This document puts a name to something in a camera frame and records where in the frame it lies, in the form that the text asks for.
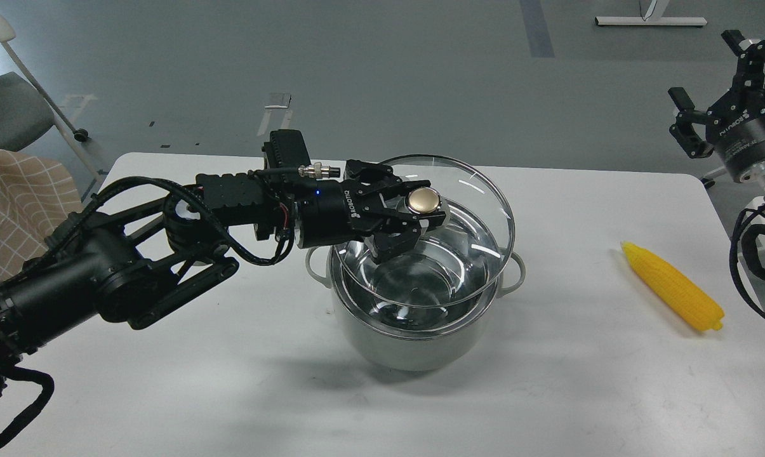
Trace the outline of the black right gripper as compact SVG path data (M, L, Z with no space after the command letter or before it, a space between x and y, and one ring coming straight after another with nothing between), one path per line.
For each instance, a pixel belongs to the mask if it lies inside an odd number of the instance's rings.
M725 30L721 37L737 57L729 90L710 107L710 115L696 110L683 87L671 87L676 112L669 132L690 159L715 151L731 179L742 184L754 168L765 165L765 39L746 39L739 30ZM707 126L706 140L695 125Z

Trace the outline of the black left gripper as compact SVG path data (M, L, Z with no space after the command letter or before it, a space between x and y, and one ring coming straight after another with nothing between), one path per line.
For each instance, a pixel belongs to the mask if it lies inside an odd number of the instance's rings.
M428 187L428 180L405 180L395 175L390 165L356 159L345 162L345 180L299 180L295 184L298 247L361 242L377 264L404 255L415 248L425 232L443 225L447 213L368 208L359 212L356 231L352 226L354 204L364 204L368 199L399 202L412 191Z

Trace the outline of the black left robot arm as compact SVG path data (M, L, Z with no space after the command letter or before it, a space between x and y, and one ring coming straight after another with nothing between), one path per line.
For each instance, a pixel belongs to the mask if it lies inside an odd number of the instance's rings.
M363 242L374 262L385 262L446 219L428 180L362 160L316 164L297 130L273 131L262 151L262 169L199 174L190 185L116 180L68 215L43 255L0 282L0 397L8 380L41 387L0 433L0 449L54 393L52 377L20 367L22 357L90 317L146 329L232 277L240 261L272 266L294 242Z

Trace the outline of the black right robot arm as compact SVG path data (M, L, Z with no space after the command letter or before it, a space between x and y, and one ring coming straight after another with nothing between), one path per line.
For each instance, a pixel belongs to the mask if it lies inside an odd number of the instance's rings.
M669 89L675 105L669 133L691 159L718 154L734 182L757 182L764 192L756 208L741 210L733 226L728 263L737 292L765 319L765 310L754 303L740 277L739 265L765 281L757 243L765 238L765 39L748 39L735 29L722 40L736 58L729 89L707 110L695 107L682 87Z

